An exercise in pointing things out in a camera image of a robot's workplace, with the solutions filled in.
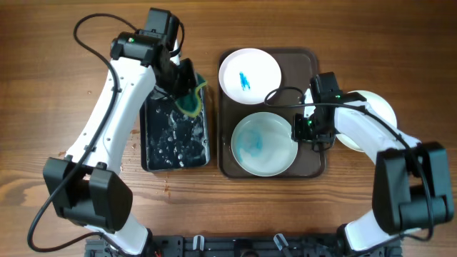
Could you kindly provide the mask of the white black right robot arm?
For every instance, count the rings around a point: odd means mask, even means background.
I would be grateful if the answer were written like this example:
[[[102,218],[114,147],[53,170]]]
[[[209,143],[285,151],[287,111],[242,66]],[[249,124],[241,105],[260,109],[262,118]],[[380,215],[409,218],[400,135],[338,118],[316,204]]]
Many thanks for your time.
[[[418,240],[416,232],[423,229],[428,233],[422,239],[428,241],[435,226],[453,219],[451,175],[442,145],[399,131],[360,93],[342,92],[332,72],[314,76],[299,105],[314,110],[294,116],[294,141],[325,151],[343,134],[375,164],[371,210],[338,229],[339,255],[361,256],[403,238]]]

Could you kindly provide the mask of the white plate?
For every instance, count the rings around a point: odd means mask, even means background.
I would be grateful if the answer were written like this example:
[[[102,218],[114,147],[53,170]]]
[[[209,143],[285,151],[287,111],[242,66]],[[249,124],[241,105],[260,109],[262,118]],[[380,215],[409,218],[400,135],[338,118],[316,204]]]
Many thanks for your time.
[[[366,98],[367,102],[371,105],[371,108],[381,116],[385,121],[389,122],[392,126],[397,127],[397,118],[396,114],[391,107],[391,105],[381,96],[375,94],[371,91],[364,91],[364,90],[355,90],[353,93],[359,93],[363,97]],[[363,150],[349,137],[339,133],[336,135],[336,138],[346,147],[358,151],[363,152]]]

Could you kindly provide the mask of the green yellow sponge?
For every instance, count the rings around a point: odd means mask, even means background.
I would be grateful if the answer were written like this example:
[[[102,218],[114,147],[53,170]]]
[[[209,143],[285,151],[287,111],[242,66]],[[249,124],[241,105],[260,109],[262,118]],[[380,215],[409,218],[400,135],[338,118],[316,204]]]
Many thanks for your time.
[[[196,74],[197,87],[190,94],[175,100],[177,109],[190,118],[196,118],[203,108],[202,89],[207,85],[206,80],[201,74]]]

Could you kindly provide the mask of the white plate stain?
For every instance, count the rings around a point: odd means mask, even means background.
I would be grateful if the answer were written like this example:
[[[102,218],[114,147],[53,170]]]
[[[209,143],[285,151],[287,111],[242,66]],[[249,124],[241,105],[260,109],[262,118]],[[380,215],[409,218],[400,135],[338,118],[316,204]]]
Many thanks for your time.
[[[239,49],[229,54],[219,68],[223,92],[239,104],[263,103],[281,85],[281,68],[272,55],[260,49]]]

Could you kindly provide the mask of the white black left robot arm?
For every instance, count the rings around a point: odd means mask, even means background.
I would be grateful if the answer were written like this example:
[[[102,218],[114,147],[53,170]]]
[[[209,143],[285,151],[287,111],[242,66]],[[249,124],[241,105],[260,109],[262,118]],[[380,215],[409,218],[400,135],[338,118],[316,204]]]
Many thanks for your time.
[[[59,218],[100,236],[124,256],[152,251],[151,231],[131,212],[133,193],[122,181],[121,159],[130,130],[152,93],[178,98],[196,87],[189,59],[180,60],[176,36],[123,32],[111,45],[101,95],[83,131],[63,159],[43,169]]]

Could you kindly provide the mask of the light blue shallow plate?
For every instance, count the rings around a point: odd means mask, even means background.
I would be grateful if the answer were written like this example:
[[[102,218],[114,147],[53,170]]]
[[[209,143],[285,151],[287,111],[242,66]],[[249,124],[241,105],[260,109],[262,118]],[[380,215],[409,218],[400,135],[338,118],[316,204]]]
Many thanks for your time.
[[[243,118],[233,130],[231,150],[237,164],[251,175],[277,176],[298,154],[291,124],[278,114],[257,112]]]

